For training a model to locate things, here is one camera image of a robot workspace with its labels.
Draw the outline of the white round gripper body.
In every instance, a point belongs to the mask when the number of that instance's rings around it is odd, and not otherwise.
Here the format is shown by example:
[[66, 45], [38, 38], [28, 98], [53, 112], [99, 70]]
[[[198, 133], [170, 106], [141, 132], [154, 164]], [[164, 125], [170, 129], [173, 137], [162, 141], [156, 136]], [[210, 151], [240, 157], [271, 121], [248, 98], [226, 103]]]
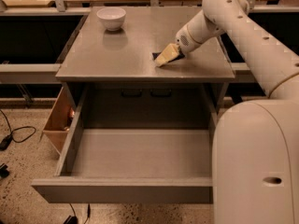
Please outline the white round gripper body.
[[175, 41], [183, 54], [200, 48], [208, 39], [220, 36], [224, 31], [210, 21], [201, 10], [176, 34]]

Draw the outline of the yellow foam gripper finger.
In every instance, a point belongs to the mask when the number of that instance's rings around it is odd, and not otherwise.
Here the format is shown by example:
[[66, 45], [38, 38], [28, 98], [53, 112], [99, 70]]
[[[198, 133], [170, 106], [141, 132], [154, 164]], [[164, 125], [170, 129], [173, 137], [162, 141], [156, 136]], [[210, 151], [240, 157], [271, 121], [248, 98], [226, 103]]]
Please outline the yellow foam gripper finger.
[[180, 48], [178, 44], [170, 43], [166, 48], [156, 55], [154, 58], [155, 64], [160, 67], [173, 60], [180, 55]]

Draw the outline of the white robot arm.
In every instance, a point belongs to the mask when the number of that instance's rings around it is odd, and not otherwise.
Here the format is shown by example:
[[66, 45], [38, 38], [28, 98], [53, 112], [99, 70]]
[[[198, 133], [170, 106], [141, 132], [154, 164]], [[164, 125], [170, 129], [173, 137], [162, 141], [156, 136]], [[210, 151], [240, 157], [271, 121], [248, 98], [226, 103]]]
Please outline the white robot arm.
[[249, 18], [246, 0], [203, 0], [155, 60], [162, 66], [226, 33], [263, 89], [214, 132], [214, 224], [299, 224], [299, 56]]

